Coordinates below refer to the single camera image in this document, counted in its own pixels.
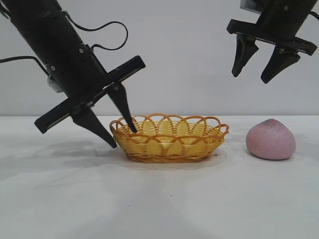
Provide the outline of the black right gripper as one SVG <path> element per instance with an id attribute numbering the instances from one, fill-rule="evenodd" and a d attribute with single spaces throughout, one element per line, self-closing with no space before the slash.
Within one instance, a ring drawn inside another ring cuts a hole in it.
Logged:
<path id="1" fill-rule="evenodd" d="M 259 50 L 256 40 L 276 45 L 262 72 L 269 83 L 280 72 L 300 60 L 298 52 L 313 55 L 317 46 L 296 37 L 297 32 L 316 5 L 316 0 L 242 0 L 240 8 L 258 13 L 256 23 L 231 19 L 227 31 L 236 36 L 236 54 L 232 75 L 238 77 L 251 57 Z"/>

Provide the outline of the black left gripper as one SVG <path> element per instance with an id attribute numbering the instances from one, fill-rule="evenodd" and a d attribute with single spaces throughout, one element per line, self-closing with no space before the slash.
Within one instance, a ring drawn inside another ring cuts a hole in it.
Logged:
<path id="1" fill-rule="evenodd" d="M 116 148 L 117 143 L 91 107 L 102 97 L 109 95 L 131 131 L 137 132 L 122 82 L 145 66 L 142 58 L 137 55 L 108 73 L 88 47 L 84 48 L 84 53 L 72 51 L 61 62 L 58 70 L 50 72 L 67 95 L 67 99 L 38 118 L 35 121 L 36 127 L 41 133 L 46 133 L 71 116 L 76 125 L 94 133 L 112 148 Z"/>

